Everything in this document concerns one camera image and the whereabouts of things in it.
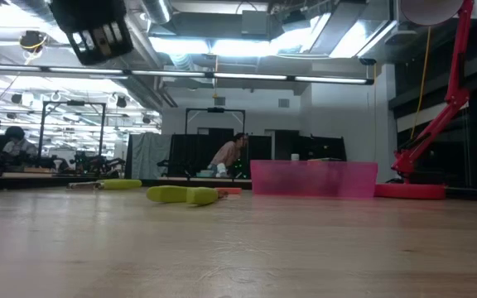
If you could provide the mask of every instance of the gray curtain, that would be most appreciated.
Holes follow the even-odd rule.
[[[157,179],[166,171],[156,163],[169,158],[171,137],[153,132],[132,135],[132,179]]]

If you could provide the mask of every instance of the translucent pink container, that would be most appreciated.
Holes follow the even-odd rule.
[[[343,161],[251,161],[253,193],[373,198],[378,165]]]

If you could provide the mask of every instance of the person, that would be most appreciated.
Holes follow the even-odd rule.
[[[25,132],[21,127],[9,127],[5,131],[5,137],[10,141],[3,148],[3,152],[10,156],[19,156],[25,152],[29,157],[38,154],[38,149],[34,144],[25,139]]]
[[[248,136],[244,133],[237,133],[233,141],[226,142],[213,157],[208,166],[213,171],[215,177],[227,177],[227,168],[240,158],[240,150],[246,146]]]

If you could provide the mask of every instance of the wooden floor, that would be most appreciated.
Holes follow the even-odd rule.
[[[0,192],[0,297],[477,298],[477,203]]]

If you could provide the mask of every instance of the orange object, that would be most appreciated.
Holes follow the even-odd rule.
[[[217,191],[225,191],[228,195],[240,195],[242,194],[242,189],[239,187],[215,187]]]

